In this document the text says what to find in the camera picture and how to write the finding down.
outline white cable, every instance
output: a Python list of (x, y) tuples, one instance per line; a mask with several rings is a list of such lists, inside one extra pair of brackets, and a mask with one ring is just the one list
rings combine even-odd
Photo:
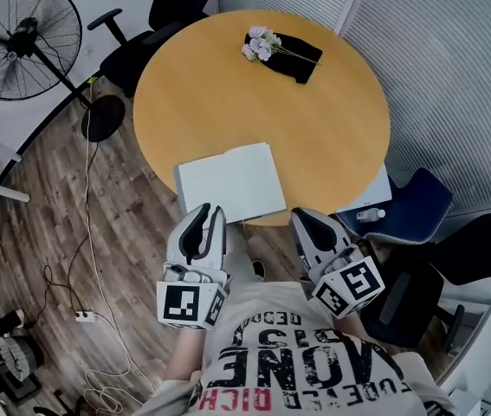
[[(90, 100), (93, 101), (93, 83), (89, 85), (90, 87)], [(120, 343), (120, 346), (124, 349), (124, 354), (126, 356), (126, 371), (123, 373), (119, 374), (113, 374), (113, 373), (106, 373), (102, 372), (100, 370), (94, 370), (92, 368), (89, 368), (85, 372), (85, 377), (86, 377), (86, 382), (89, 385), (89, 388), (86, 388), (83, 391), (83, 397), (86, 400), (87, 404), (95, 410), (96, 414), (104, 413), (104, 414), (120, 414), (124, 410), (124, 406), (122, 406), (121, 402), (119, 400), (116, 400), (111, 394), (107, 393), (107, 390), (116, 390), (122, 393), (127, 394), (130, 398), (138, 402), (139, 404), (143, 405), (143, 402), (140, 400), (136, 399), (133, 397), (131, 394), (129, 394), (126, 390), (123, 390), (122, 388), (117, 388), (117, 387), (103, 387), (101, 389), (95, 388), (92, 384), (91, 381), (89, 380), (88, 375), (90, 373), (95, 373), (95, 374), (102, 374), (103, 376), (111, 377), (111, 378), (118, 378), (118, 377), (124, 377), (130, 373), (132, 370), (132, 365), (141, 373), (141, 375), (147, 379), (147, 382), (149, 382), (149, 386), (151, 387), (151, 392), (154, 393), (154, 386), (152, 385), (151, 380), (147, 377), (145, 373), (138, 367), (138, 365), (135, 363), (133, 360), (132, 356), (130, 355), (130, 352), (127, 348), (126, 343), (124, 342), (124, 338), (122, 337), (122, 334), (120, 333), (120, 328), (118, 327), (118, 323), (116, 322), (116, 318), (114, 317), (114, 312), (113, 309), (111, 308), (110, 304), (108, 303), (107, 297), (105, 296), (105, 291), (103, 290), (102, 286), (102, 281), (100, 280), (100, 274), (99, 270), (97, 270), (97, 263), (95, 261), (95, 254), (94, 254), (94, 248), (93, 248), (93, 237), (91, 235), (91, 217), (89, 215), (89, 205), (87, 202), (87, 196), (89, 194), (89, 125), (91, 124), (91, 109), (88, 110), (87, 114), (87, 146), (86, 146), (86, 190), (84, 193), (84, 202), (85, 202), (85, 207), (86, 207), (86, 215), (87, 215), (87, 235), (89, 237), (89, 249), (91, 250), (91, 260), (93, 261), (93, 267), (95, 271), (95, 276), (97, 277), (97, 282), (99, 283), (99, 290), (100, 290), (100, 295), (102, 296), (103, 302), (106, 304), (108, 311), (110, 312), (110, 316), (113, 319), (113, 322), (110, 322), (105, 316), (103, 316), (100, 313), (94, 313), (98, 317), (100, 317), (102, 320), (104, 320), (109, 327), (114, 331), (118, 338), (118, 342)], [(87, 393), (98, 393), (99, 398), (101, 403), (104, 405), (103, 408), (96, 408), (87, 399)], [(107, 401), (105, 401), (105, 398), (109, 400), (111, 403), (114, 404), (114, 407), (109, 405)]]

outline wooden floor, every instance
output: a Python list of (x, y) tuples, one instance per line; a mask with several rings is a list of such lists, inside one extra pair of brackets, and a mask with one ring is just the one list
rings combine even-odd
[[(103, 79), (96, 94), (116, 93)], [(107, 299), (130, 353), (156, 386), (168, 361), (176, 332), (157, 322), (155, 282), (161, 277), (166, 239), (181, 218), (176, 195), (156, 177), (139, 150), (132, 124), (131, 101), (120, 130), (101, 142), (90, 169), (89, 208), (94, 248)], [(43, 266), (56, 282), (65, 283), (69, 261), (87, 235), (84, 205), (86, 141), (80, 132), (83, 110), (73, 103), (58, 115), (23, 154), (4, 185), (29, 193), (28, 204), (0, 198), (0, 315), (22, 308), (35, 318), (43, 304)], [(300, 276), (290, 231), (248, 225), (229, 227), (230, 245), (261, 258), (267, 280)], [(85, 243), (72, 269), (71, 281), (87, 310), (108, 315)], [(33, 414), (41, 405), (61, 412), (52, 392), (60, 388), (74, 403), (87, 387), (88, 368), (121, 372), (125, 356), (104, 323), (75, 321), (65, 289), (53, 287), (48, 305), (31, 334), (45, 354), (37, 376), (42, 391), (12, 414)], [(447, 357), (439, 352), (442, 332), (430, 331), (419, 351), (437, 376)], [(141, 401), (150, 393), (146, 381), (132, 372), (125, 378), (91, 375), (95, 384), (122, 387)], [(139, 404), (119, 392), (124, 414)]]

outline small bottle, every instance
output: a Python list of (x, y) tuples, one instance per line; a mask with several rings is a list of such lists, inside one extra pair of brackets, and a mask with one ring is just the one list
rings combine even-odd
[(370, 208), (368, 210), (359, 211), (357, 213), (357, 220), (363, 224), (368, 224), (369, 222), (377, 222), (379, 219), (385, 217), (385, 211), (379, 210), (378, 208)]

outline round wooden table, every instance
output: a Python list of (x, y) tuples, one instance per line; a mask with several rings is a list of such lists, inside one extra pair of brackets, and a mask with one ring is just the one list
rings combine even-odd
[[(242, 55), (252, 25), (323, 50), (306, 85)], [(174, 166), (267, 142), (287, 208), (327, 214), (368, 187), (390, 140), (384, 91), (363, 57), (315, 22), (266, 10), (210, 16), (177, 33), (141, 75), (133, 118), (145, 159), (174, 192)], [(288, 220), (282, 212), (250, 223)]]

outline standing fan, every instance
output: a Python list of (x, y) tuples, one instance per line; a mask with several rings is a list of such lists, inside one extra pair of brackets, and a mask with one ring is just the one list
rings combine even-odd
[(22, 101), (61, 81), (91, 112), (81, 131), (92, 142), (110, 137), (124, 102), (106, 95), (91, 103), (68, 79), (81, 45), (81, 20), (71, 0), (0, 0), (0, 100)]

